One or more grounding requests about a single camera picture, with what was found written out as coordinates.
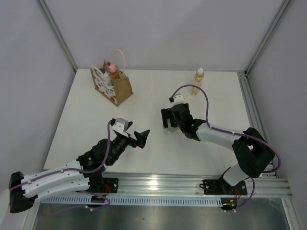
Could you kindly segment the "cream capped white bottle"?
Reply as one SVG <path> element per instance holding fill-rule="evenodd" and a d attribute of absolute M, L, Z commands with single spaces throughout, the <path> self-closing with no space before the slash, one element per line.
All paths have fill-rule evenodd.
<path fill-rule="evenodd" d="M 177 127 L 168 127 L 167 130 L 169 132 L 175 132 L 177 130 Z"/>

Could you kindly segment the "white bottle black cap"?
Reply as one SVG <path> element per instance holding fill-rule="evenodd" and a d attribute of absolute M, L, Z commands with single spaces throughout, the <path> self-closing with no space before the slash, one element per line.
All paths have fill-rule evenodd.
<path fill-rule="evenodd" d="M 102 76 L 102 79 L 109 85 L 109 86 L 113 86 L 113 83 L 112 83 L 112 80 L 110 78 L 110 75 L 109 73 L 104 69 L 104 68 L 100 68 L 99 69 L 103 76 Z"/>

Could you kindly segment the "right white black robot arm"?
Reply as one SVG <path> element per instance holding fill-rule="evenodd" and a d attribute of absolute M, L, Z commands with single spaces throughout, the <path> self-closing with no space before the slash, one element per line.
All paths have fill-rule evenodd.
<path fill-rule="evenodd" d="M 277 156 L 261 134 L 254 128 L 237 132 L 209 125 L 190 114 L 187 103 L 161 109 L 164 128 L 179 128 L 189 139 L 210 142 L 225 147 L 235 154 L 237 164 L 227 169 L 219 178 L 218 187 L 224 194 L 231 193 L 236 185 L 247 178 L 258 178 Z"/>

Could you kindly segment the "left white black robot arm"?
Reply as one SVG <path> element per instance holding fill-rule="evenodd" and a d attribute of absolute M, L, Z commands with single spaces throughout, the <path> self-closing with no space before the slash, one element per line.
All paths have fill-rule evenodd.
<path fill-rule="evenodd" d="M 36 202 L 65 193 L 81 192 L 93 196 L 97 193 L 115 193 L 117 183 L 103 178 L 102 173 L 119 159 L 127 147 L 143 149 L 150 134 L 150 130 L 135 131 L 132 137 L 127 132 L 132 123 L 121 118 L 110 120 L 107 132 L 114 132 L 114 139 L 108 135 L 63 166 L 32 175 L 14 172 L 9 182 L 10 212 L 24 212 Z"/>

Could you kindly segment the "pink capped small bottle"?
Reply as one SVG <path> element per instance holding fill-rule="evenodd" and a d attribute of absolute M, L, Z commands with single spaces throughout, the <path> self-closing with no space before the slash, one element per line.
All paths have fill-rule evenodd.
<path fill-rule="evenodd" d="M 115 81 L 116 79 L 120 78 L 119 71 L 114 64 L 109 65 L 109 74 L 112 81 Z"/>

